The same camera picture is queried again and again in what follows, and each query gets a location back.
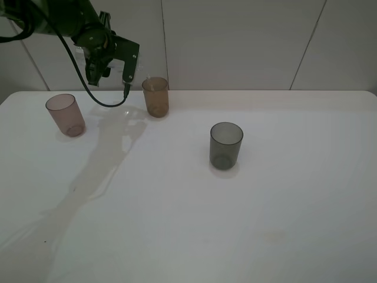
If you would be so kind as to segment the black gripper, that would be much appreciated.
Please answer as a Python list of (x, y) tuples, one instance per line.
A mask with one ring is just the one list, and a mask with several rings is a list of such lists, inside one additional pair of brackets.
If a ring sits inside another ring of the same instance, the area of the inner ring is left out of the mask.
[(71, 36), (77, 48), (82, 49), (85, 75), (89, 85), (98, 86), (102, 77), (109, 77), (109, 63), (114, 59), (117, 34), (111, 29), (111, 15), (101, 11), (100, 25), (84, 25)]

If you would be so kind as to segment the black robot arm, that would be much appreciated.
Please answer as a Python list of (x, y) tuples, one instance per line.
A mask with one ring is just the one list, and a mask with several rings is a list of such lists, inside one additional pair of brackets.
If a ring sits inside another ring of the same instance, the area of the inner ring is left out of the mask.
[[(115, 52), (111, 16), (104, 11), (97, 13), (90, 1), (1, 1), (1, 17), (21, 29), (11, 37), (1, 37), (2, 43), (21, 41), (34, 33), (55, 35), (84, 87), (97, 86), (101, 78), (110, 76), (108, 65)], [(84, 50), (86, 83), (65, 37)]]

